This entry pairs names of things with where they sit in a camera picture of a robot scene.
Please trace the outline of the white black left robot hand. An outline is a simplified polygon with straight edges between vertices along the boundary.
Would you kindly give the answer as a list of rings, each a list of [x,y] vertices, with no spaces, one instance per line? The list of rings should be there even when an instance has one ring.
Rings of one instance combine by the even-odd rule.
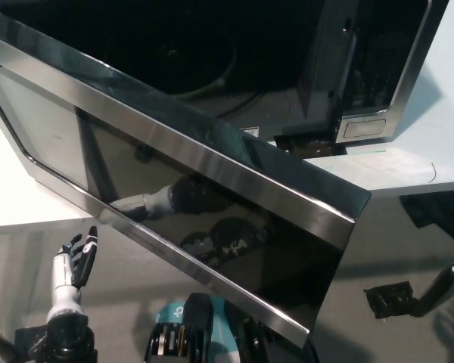
[[[62,315],[84,315],[80,289],[87,285],[98,250],[98,229],[92,226],[81,244],[82,235],[63,244],[53,258],[51,308],[47,322]]]

